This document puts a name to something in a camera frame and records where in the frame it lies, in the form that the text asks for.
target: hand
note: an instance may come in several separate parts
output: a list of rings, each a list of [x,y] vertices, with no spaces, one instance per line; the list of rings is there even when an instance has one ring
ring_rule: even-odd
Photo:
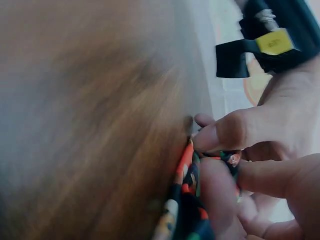
[[[242,162],[238,184],[245,190],[287,199],[295,220],[248,223],[237,217],[236,186],[223,162],[203,159],[201,198],[218,240],[320,239],[320,154],[291,161]]]
[[[276,75],[259,106],[241,109],[222,119],[198,114],[203,129],[193,138],[199,152],[244,149],[248,161],[297,159],[314,152],[318,143],[320,57]],[[264,194],[244,195],[239,215],[247,222],[268,217],[278,202]]]

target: yellow label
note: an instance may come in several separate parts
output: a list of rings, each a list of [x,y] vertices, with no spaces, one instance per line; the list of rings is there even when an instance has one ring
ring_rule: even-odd
[[[260,51],[268,55],[276,56],[294,49],[294,45],[285,28],[263,35],[255,41]]]

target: colorful patterned fabric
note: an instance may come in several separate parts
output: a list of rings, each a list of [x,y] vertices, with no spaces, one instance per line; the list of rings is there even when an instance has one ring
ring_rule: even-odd
[[[192,141],[186,147],[169,190],[163,214],[153,240],[214,240],[205,206],[200,201],[200,158],[205,154],[194,151]],[[238,177],[241,151],[221,152],[213,161],[225,162],[234,180]],[[238,200],[241,191],[237,189]]]

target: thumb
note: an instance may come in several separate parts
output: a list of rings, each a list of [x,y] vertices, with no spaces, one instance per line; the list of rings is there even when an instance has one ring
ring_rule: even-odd
[[[281,126],[269,105],[234,111],[204,127],[193,139],[199,152],[245,149],[259,142],[276,141]]]

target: orange object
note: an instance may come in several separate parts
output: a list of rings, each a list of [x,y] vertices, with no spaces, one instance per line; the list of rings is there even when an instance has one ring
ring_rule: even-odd
[[[181,161],[180,161],[180,163],[178,165],[178,168],[176,170],[177,173],[184,172],[185,165],[186,165],[186,170],[188,170],[189,166],[192,163],[193,154],[194,154],[194,143],[192,142],[192,140],[190,140],[190,143],[188,144],[188,146],[184,150],[184,153],[182,155]]]

